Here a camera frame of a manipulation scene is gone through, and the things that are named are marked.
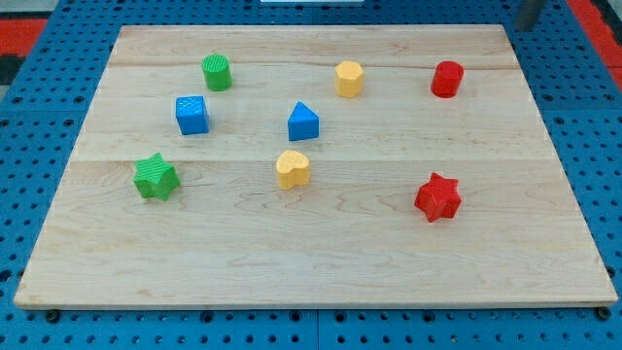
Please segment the grey robot arm stick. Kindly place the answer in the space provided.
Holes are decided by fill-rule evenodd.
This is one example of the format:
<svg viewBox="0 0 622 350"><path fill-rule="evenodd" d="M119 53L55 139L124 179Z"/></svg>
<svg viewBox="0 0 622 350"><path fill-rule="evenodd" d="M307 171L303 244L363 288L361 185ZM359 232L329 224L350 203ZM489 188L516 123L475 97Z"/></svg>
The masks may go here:
<svg viewBox="0 0 622 350"><path fill-rule="evenodd" d="M536 26L546 0L521 0L513 21L514 28L519 32L530 32Z"/></svg>

